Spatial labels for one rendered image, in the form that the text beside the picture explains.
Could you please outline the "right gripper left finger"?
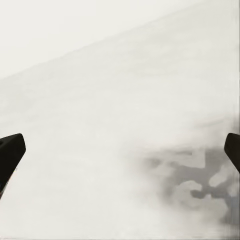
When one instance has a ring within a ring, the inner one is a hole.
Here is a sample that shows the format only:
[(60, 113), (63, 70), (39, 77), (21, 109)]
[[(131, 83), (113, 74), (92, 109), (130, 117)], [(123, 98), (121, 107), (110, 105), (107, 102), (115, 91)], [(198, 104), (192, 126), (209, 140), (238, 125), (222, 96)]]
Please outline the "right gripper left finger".
[(26, 152), (21, 133), (0, 138), (0, 193)]

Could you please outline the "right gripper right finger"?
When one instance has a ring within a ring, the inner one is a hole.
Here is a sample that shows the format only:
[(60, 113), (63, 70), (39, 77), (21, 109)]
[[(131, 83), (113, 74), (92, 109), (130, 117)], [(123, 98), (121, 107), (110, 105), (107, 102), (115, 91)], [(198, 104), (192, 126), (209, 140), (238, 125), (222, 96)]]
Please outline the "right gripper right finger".
[(228, 133), (224, 151), (240, 173), (240, 135)]

